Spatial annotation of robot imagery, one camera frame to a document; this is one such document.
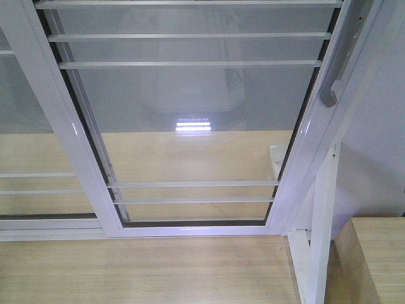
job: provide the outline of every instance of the white frame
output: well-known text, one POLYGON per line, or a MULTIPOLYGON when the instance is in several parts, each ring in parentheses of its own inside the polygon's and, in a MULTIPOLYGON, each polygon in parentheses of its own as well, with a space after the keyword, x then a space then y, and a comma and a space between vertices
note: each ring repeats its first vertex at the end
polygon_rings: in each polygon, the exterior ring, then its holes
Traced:
MULTIPOLYGON (((350 3, 343 3, 274 205, 266 225, 263 226, 123 228, 32 1, 3 0, 0 26, 49 123, 59 137, 106 237, 285 235, 300 207, 299 193, 305 193, 305 189, 312 183, 347 109, 347 104, 338 104, 335 108, 324 107, 319 103, 318 91, 332 64, 332 54, 350 3)), ((44 229, 47 228, 46 221, 43 222, 44 229)), ((1 238, 5 231, 0 231, 1 238)))

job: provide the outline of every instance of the white post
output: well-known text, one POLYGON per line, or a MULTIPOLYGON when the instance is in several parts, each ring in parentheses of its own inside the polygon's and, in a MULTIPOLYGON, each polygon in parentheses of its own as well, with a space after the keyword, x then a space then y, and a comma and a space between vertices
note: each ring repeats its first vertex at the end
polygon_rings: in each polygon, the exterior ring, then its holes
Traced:
POLYGON ((329 149, 315 178, 311 247, 305 304, 323 304, 340 143, 329 149))

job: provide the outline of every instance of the wooden surface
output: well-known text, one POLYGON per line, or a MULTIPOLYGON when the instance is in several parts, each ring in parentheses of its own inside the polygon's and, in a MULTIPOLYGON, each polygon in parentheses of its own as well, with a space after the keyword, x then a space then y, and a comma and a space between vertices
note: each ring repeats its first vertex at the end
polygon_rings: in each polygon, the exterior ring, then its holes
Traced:
POLYGON ((405 303, 405 218, 352 218, 336 239, 353 303, 405 303))
POLYGON ((298 304, 284 237, 0 243, 1 303, 298 304))
MULTIPOLYGON (((0 172, 73 172, 55 134, 0 134, 0 172)), ((76 177, 0 179, 0 191, 81 189, 76 177)), ((0 214, 93 212, 84 194, 1 195, 0 214)))
POLYGON ((335 243, 330 245, 325 304, 354 304, 351 302, 349 288, 343 277, 335 243))
MULTIPOLYGON (((105 133, 120 182, 260 181, 274 179, 268 147, 289 140, 291 131, 215 132, 176 136, 173 132, 105 133)), ((72 172, 54 134, 0 135, 0 172, 72 172)), ((0 179, 2 190, 80 189, 69 178, 0 179)), ((123 189, 140 198, 270 197, 273 187, 123 189)), ((134 220, 263 218, 266 203, 129 206, 134 220)), ((84 195, 0 196, 0 214, 92 212, 84 195)))

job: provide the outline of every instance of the security bar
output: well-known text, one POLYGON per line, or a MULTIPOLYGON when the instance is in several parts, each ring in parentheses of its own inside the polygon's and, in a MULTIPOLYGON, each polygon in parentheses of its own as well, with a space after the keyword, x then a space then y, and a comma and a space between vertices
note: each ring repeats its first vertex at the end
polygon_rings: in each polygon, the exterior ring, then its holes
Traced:
POLYGON ((326 7, 339 8, 341 0, 228 0, 228 1, 39 1, 37 10, 79 9, 79 8, 127 8, 148 6, 255 6, 265 8, 306 8, 326 7))

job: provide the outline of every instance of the white aluminum frame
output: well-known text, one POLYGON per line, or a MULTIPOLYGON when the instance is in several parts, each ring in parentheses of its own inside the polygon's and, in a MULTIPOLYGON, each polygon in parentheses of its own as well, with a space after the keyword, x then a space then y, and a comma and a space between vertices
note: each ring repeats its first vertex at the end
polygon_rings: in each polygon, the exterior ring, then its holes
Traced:
MULTIPOLYGON (((76 1, 66 2, 69 2, 69 5, 76 3, 76 1)), ((280 5, 283 2, 283 5, 285 5, 287 1, 269 2, 272 4, 280 2, 280 5)), ((295 2, 308 5, 310 3, 332 3, 335 5, 333 7, 339 7, 342 3, 342 1, 305 0, 295 2)), ((137 1, 130 1, 129 3, 133 5, 137 1)), ((203 3, 203 1, 195 1, 193 3, 201 5, 199 3, 203 3)), ((60 4, 62 4, 60 1, 49 1, 37 3, 36 6, 44 8, 45 5, 53 6, 60 4)), ((83 5, 90 4, 90 1, 83 3, 83 5)), ((350 1, 343 3, 339 20, 335 26, 335 32, 330 40, 330 47, 325 56, 325 62, 321 66, 320 76, 310 97, 306 115, 302 120, 296 143, 294 143, 290 154, 290 160, 287 162, 284 178, 281 181, 280 189, 275 198, 275 204, 271 209, 266 225, 263 226, 123 228, 31 0, 3 0, 0 10, 0 26, 9 40, 9 44, 37 96, 49 123, 55 134, 59 137, 72 167, 97 214, 98 221, 106 237, 286 234, 288 231, 286 231, 285 227, 288 226, 288 219, 291 218, 290 213, 294 213, 296 206, 299 206, 300 201, 297 195, 300 193, 300 190, 303 191, 305 189, 308 179, 313 180, 308 172, 311 170, 315 171, 316 159, 323 159, 326 154, 325 150, 329 147, 327 143, 330 143, 328 137, 333 137, 331 136, 333 134, 331 130, 328 130, 326 133, 319 132, 323 130, 323 127, 328 129, 330 117, 333 116, 335 111, 333 109, 326 109, 324 106, 318 104, 317 90, 320 88, 323 75, 332 64, 329 58, 331 58, 334 46, 339 39, 349 4, 350 1), (314 139, 321 143, 319 147, 314 144, 314 139), (310 158, 312 162, 302 160, 303 155, 300 154, 299 150, 303 148, 306 152, 309 152, 304 157, 310 158)), ((331 129, 334 130, 336 127, 337 124, 333 123, 331 129)), ((44 221, 44 228, 46 228, 47 220, 44 221)), ((8 233, 7 230, 0 231, 0 237, 6 233, 8 233)))
POLYGON ((128 39, 231 39, 231 38, 308 38, 330 40, 327 32, 294 32, 294 33, 218 33, 218 34, 61 34, 49 35, 49 42, 83 42, 98 40, 128 39))
POLYGON ((323 6, 339 8, 342 0, 201 0, 201 1, 40 1, 35 4, 38 10, 79 9, 88 7, 128 8, 138 6, 259 6, 267 8, 305 8, 323 6))
MULTIPOLYGON (((285 166, 283 178, 275 196, 275 202, 271 208, 268 225, 269 229, 277 234, 286 235, 293 228, 299 209, 304 201, 305 195, 302 195, 302 193, 307 193, 311 187, 329 147, 336 142, 338 129, 345 120, 346 113, 350 110, 351 105, 356 102, 354 98, 344 98, 345 96, 338 92, 339 102, 337 105, 327 108, 323 106, 319 96, 323 79, 332 64, 332 55, 340 38, 342 26, 352 1, 355 0, 346 0, 343 3, 330 45, 285 166)), ((365 66, 368 64, 368 60, 363 59, 363 61, 358 62, 358 59, 364 51, 363 47, 382 3, 383 0, 374 0, 356 45, 346 62, 345 71, 340 80, 340 91, 348 95, 352 91, 345 91, 345 89, 349 79, 352 77, 354 67, 356 66, 360 71, 366 70, 365 66)))
POLYGON ((270 60, 270 61, 76 61, 61 62, 61 70, 133 67, 260 67, 307 65, 318 68, 320 60, 270 60))

